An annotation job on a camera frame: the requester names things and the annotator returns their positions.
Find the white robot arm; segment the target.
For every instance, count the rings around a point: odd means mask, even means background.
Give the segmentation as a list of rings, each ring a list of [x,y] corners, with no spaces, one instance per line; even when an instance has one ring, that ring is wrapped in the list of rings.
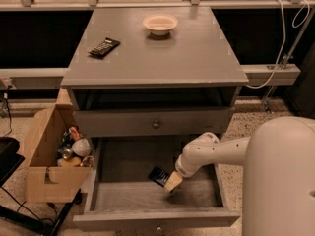
[[[251,136],[188,143],[165,184],[173,191],[209,164],[243,167],[242,236],[315,236],[315,120],[280,117]]]

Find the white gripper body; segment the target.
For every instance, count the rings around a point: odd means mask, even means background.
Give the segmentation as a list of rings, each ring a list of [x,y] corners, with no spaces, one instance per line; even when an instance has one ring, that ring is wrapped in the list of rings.
[[[184,178],[189,178],[197,172],[197,166],[190,164],[183,155],[175,162],[175,170]]]

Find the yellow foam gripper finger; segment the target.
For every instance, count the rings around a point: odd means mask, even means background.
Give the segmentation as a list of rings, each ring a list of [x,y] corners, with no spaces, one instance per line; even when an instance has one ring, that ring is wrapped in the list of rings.
[[[167,179],[164,188],[168,192],[172,192],[176,187],[178,187],[183,181],[183,177],[177,172],[173,171],[169,178]]]

